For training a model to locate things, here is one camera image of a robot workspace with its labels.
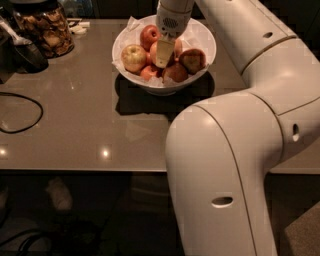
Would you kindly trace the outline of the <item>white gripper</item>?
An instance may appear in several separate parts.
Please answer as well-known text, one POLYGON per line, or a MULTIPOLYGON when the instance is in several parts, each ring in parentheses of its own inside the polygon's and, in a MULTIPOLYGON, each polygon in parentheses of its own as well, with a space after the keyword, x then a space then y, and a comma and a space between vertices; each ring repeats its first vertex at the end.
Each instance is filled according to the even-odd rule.
MULTIPOLYGON (((178 38, 186 30, 191 18, 194 0, 159 0, 156 13, 156 25, 160 33, 178 38)), ((168 37, 157 41, 156 66, 165 68, 174 53, 175 42, 168 37)))

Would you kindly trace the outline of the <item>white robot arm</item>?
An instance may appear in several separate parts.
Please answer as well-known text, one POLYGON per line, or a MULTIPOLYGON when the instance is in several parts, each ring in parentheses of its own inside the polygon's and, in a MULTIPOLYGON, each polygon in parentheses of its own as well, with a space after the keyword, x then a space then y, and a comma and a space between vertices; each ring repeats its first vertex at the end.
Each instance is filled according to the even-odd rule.
POLYGON ((246 88, 197 102, 172 122, 166 166, 186 256, 277 256, 264 179, 320 135, 320 64, 260 0, 159 0, 174 37, 194 6, 246 88))

